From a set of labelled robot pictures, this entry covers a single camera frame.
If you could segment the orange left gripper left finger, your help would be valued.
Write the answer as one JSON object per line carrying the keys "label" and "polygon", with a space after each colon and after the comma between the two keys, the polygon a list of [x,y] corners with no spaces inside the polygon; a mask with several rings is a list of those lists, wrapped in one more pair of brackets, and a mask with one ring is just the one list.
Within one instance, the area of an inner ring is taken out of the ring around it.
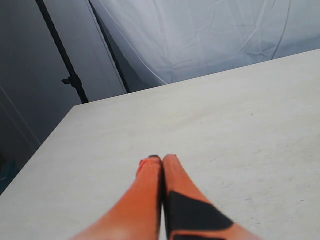
{"label": "orange left gripper left finger", "polygon": [[109,212],[74,240],[158,240],[161,225],[163,164],[157,155],[139,163],[136,179]]}

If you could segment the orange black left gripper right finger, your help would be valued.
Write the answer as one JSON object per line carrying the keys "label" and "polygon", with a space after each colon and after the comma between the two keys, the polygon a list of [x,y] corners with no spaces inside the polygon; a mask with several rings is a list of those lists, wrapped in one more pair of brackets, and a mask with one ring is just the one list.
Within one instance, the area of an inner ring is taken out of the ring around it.
{"label": "orange black left gripper right finger", "polygon": [[163,200],[169,240],[259,240],[219,211],[191,180],[178,157],[163,159]]}

